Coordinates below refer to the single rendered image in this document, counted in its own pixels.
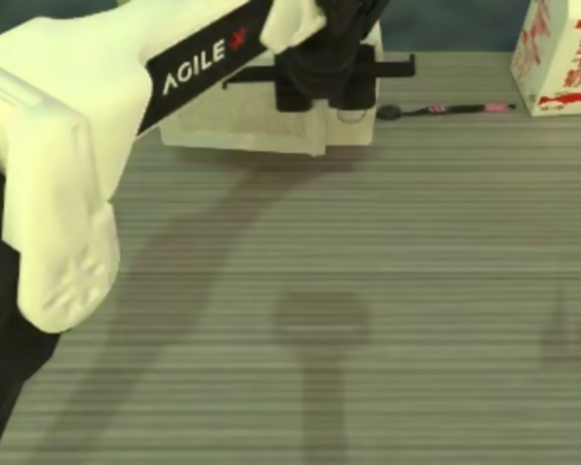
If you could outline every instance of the red letter x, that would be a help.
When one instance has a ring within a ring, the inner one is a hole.
[[[238,31],[232,33],[230,48],[233,51],[237,51],[241,46],[245,45],[245,32],[245,26],[242,26]]]

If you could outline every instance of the white carton with red text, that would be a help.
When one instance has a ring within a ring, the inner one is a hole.
[[[510,69],[532,116],[581,113],[581,0],[532,0]]]

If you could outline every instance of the agile x logo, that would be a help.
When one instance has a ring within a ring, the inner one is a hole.
[[[142,134],[264,52],[260,32],[273,0],[251,0],[146,64],[153,95]]]

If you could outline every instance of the white robotic arm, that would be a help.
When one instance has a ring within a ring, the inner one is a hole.
[[[260,55],[325,26],[315,0],[132,0],[0,35],[3,240],[46,333],[90,316],[119,250],[110,201],[134,141]]]

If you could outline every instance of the wooden table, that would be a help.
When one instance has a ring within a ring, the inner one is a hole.
[[[515,102],[507,54],[382,100]],[[380,124],[320,159],[140,141],[120,281],[0,465],[581,465],[581,117]]]

